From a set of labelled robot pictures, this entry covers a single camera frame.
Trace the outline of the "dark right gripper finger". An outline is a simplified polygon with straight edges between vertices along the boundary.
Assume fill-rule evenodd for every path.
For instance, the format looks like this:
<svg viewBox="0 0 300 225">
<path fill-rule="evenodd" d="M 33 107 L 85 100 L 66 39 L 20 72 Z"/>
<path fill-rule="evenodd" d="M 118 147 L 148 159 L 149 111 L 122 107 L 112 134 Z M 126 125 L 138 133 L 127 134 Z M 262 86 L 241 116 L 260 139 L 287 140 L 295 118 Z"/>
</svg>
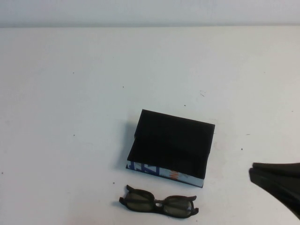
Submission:
<svg viewBox="0 0 300 225">
<path fill-rule="evenodd" d="M 270 171 L 271 173 L 299 173 L 300 164 L 267 164 L 267 163 L 253 163 L 253 168 L 258 170 Z"/>
<path fill-rule="evenodd" d="M 249 169 L 250 181 L 279 200 L 300 217 L 300 179 Z"/>
</svg>

